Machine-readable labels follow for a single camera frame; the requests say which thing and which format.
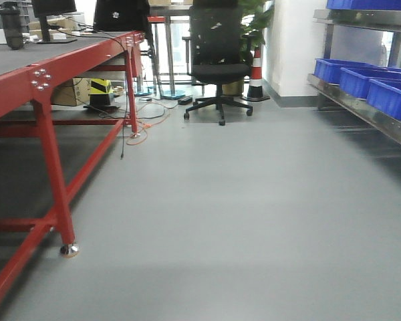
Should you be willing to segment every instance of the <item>desk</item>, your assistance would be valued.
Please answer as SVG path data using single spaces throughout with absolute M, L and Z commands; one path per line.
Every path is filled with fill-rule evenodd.
M 151 6 L 150 15 L 165 17 L 165 36 L 166 49 L 168 52 L 169 67 L 169 86 L 170 92 L 164 94 L 165 98 L 178 99 L 184 96 L 184 92 L 176 92 L 174 79 L 174 58 L 172 56 L 172 34 L 171 34 L 171 17 L 188 15 L 190 5 L 168 5 L 168 6 Z
M 71 257 L 78 252 L 69 203 L 122 126 L 130 125 L 133 132 L 137 131 L 132 76 L 140 73 L 138 44 L 144 39 L 144 35 L 138 31 L 132 31 L 102 36 L 107 39 L 83 37 L 76 42 L 67 44 L 29 44 L 24 49 L 17 51 L 11 51 L 6 45 L 0 45 L 0 118 L 30 101 L 35 114 L 33 122 L 0 121 L 0 137 L 40 137 L 53 195 L 53 207 L 42 218 L 0 218 L 0 231 L 27 233 L 23 243 L 0 271 L 0 302 L 28 262 L 34 249 L 50 231 L 56 230 L 60 233 L 64 244 L 61 248 L 62 255 Z M 123 56 L 124 65 L 102 65 L 117 55 Z M 125 119 L 61 121 L 52 119 L 50 98 L 53 89 L 88 70 L 124 71 L 126 73 L 129 111 Z M 107 124 L 111 126 L 105 139 L 67 186 L 63 178 L 54 124 Z

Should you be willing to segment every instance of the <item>cardboard box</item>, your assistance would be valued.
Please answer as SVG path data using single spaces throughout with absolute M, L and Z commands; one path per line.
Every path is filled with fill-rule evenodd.
M 71 31 L 70 31 L 69 29 L 60 29 L 60 30 L 61 30 L 62 32 L 68 33 L 68 34 L 66 35 L 67 38 L 71 38 L 71 37 L 72 37 L 72 36 L 70 35 Z M 51 36 L 51 39 L 53 39 L 53 34 L 54 34 L 54 33 L 61 33 L 61 32 L 59 32 L 58 30 L 49 29 L 49 34 L 50 34 L 50 36 Z M 40 30 L 40 29 L 37 29 L 37 30 L 30 30 L 30 31 L 29 31 L 29 35 L 36 35 L 36 36 L 38 36 L 39 39 L 43 39 L 43 37 L 42 37 L 42 35 L 41 35 L 41 30 Z
M 171 0 L 148 0 L 150 5 L 170 5 Z
M 70 31 L 73 30 L 78 30 L 77 23 L 75 21 L 66 19 L 66 18 L 54 18 L 54 19 L 48 19 L 47 23 L 50 25 L 58 25 L 64 29 L 69 29 Z M 40 29 L 40 22 L 38 21 L 32 21 L 28 23 L 28 28 L 30 30 L 38 30 Z
M 53 90 L 51 103 L 53 105 L 79 106 L 89 104 L 91 79 L 73 78 Z

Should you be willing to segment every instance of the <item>yellow and black object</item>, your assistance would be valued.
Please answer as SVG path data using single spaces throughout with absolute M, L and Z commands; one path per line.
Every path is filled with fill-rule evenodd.
M 107 79 L 92 78 L 89 104 L 90 106 L 111 107 L 114 100 L 112 82 Z

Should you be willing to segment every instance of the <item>power strip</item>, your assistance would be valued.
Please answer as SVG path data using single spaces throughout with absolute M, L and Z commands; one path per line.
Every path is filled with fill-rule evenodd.
M 183 98 L 178 99 L 178 105 L 187 105 L 193 101 L 193 96 L 185 96 Z

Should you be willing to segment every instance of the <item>chair backrest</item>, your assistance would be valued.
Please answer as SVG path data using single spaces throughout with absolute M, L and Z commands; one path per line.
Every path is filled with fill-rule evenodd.
M 194 65 L 240 62 L 242 19 L 240 7 L 193 5 L 189 15 L 190 52 Z

